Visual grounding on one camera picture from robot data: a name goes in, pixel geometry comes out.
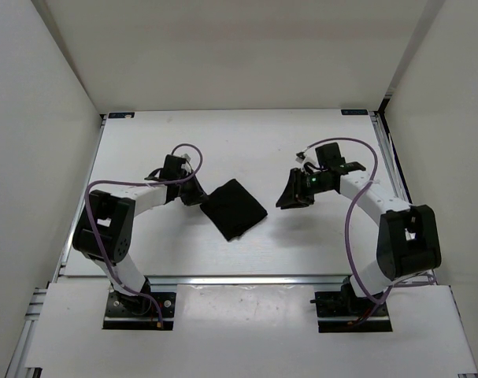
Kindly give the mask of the black skirt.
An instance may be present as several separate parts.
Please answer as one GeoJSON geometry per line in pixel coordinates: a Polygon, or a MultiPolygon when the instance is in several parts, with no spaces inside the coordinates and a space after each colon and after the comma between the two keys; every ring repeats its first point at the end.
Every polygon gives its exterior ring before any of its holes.
{"type": "Polygon", "coordinates": [[[236,179],[213,191],[200,209],[228,242],[241,237],[268,216],[267,210],[236,179]]]}

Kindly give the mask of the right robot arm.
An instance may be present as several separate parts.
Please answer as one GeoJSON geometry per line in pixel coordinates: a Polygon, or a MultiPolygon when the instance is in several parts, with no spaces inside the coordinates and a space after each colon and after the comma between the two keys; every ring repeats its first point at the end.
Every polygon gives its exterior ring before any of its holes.
{"type": "Polygon", "coordinates": [[[351,200],[344,223],[351,288],[340,295],[345,312],[357,315],[368,306],[369,300],[374,302],[375,295],[400,279],[440,267],[442,257],[434,210],[394,196],[357,162],[315,172],[292,169],[276,207],[305,208],[314,204],[316,194],[327,191],[351,200]],[[376,252],[362,269],[356,268],[350,251],[350,218],[356,206],[378,227],[376,252]]]}

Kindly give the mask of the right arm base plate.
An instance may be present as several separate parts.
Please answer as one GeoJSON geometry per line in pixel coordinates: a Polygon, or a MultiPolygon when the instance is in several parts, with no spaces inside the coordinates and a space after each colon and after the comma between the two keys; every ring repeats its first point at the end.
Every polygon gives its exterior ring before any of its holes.
{"type": "Polygon", "coordinates": [[[319,333],[393,331],[387,304],[357,297],[349,284],[340,291],[316,291],[310,303],[316,306],[319,333]]]}

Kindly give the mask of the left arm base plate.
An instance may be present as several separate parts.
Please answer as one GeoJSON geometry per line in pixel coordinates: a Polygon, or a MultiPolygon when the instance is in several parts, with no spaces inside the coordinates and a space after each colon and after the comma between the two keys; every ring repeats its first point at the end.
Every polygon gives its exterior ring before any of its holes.
{"type": "Polygon", "coordinates": [[[152,301],[111,291],[108,294],[102,328],[105,330],[172,331],[176,292],[152,292],[160,307],[163,323],[152,301]]]}

